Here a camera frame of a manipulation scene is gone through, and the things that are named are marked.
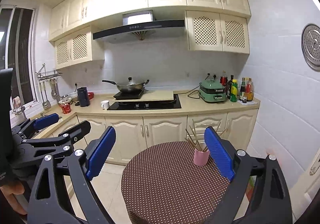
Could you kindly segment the person's left hand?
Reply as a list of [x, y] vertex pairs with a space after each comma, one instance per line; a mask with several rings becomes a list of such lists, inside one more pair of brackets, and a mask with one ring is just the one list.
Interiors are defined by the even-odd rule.
[[15, 195], [23, 195], [24, 186], [20, 181], [14, 181], [9, 184], [1, 186], [1, 191], [7, 202], [11, 205], [12, 209], [21, 215], [26, 215], [26, 210], [22, 205], [16, 200]]

